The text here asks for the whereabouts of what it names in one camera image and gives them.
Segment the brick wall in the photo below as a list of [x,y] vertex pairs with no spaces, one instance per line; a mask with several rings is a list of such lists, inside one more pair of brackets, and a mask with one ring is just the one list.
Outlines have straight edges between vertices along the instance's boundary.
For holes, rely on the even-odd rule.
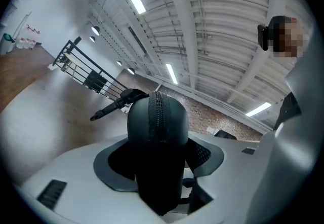
[[[117,77],[117,80],[129,88],[141,89],[144,92],[153,92],[158,84],[139,75],[131,75],[123,70]],[[207,127],[222,129],[234,135],[239,140],[260,140],[261,134],[254,129],[228,117],[217,110],[214,110],[196,100],[182,95],[169,88],[161,86],[159,91],[164,92],[177,99],[187,110],[189,117],[189,130],[210,134]]]

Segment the black handle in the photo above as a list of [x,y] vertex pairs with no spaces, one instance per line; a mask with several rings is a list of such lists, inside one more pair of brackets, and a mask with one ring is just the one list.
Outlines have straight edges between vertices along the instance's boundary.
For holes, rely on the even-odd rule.
[[96,121],[100,118],[102,118],[103,116],[113,112],[114,110],[118,109],[118,107],[116,106],[115,103],[112,103],[110,105],[108,105],[106,108],[104,109],[100,109],[98,110],[91,118],[90,121]]

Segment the wall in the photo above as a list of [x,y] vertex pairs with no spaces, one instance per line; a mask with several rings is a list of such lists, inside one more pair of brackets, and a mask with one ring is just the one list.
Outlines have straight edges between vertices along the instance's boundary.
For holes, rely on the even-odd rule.
[[[152,92],[156,89],[158,84],[147,78],[139,75],[131,75],[126,70],[123,70],[117,77],[117,80],[125,84],[129,88],[141,89],[145,92]],[[189,116],[189,130],[210,134],[207,132],[207,127],[210,126],[214,129],[222,129],[226,132],[236,136],[239,140],[260,140],[261,134],[252,128],[232,119],[217,110],[214,110],[196,100],[184,96],[176,91],[161,86],[159,88],[175,99],[177,99],[187,110]]]
[[85,24],[89,0],[22,0],[17,10],[6,21],[4,32],[13,34],[24,16],[32,12],[25,22],[40,31],[37,39],[54,57],[78,29]]
[[[122,71],[122,68],[114,60],[115,51],[112,50],[112,47],[108,45],[101,35],[95,35],[91,27],[91,24],[86,24],[78,32],[77,35],[79,35],[82,40],[77,46],[112,77],[116,78]],[[96,41],[92,42],[90,36],[94,36]]]

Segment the vent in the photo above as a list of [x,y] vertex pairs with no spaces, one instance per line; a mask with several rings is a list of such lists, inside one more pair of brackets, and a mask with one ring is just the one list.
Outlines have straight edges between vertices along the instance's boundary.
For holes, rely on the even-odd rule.
[[62,192],[64,191],[66,184],[67,183],[63,181],[51,180],[39,195],[37,200],[50,210],[53,210]]
[[136,39],[137,43],[140,45],[141,49],[143,50],[144,54],[146,54],[146,50],[143,47],[142,43],[140,42],[140,40],[138,39],[138,37],[136,36],[135,32],[133,31],[133,29],[131,27],[128,27],[128,29],[130,30],[130,32],[132,33],[133,37]]
[[244,149],[242,152],[245,153],[245,154],[248,154],[248,155],[253,155],[254,152],[255,152],[255,149],[253,149],[253,148],[248,148],[248,147],[247,147],[247,148]]
[[188,139],[186,150],[186,161],[191,171],[206,162],[212,154],[207,148],[191,139]]

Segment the person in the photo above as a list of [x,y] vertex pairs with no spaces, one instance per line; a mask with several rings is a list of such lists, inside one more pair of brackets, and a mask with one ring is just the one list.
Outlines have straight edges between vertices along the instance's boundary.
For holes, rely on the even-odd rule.
[[[299,58],[303,53],[302,26],[296,18],[274,16],[267,27],[269,46],[273,49],[274,57]],[[300,115],[301,110],[293,93],[289,93],[283,100],[274,130],[286,120]]]

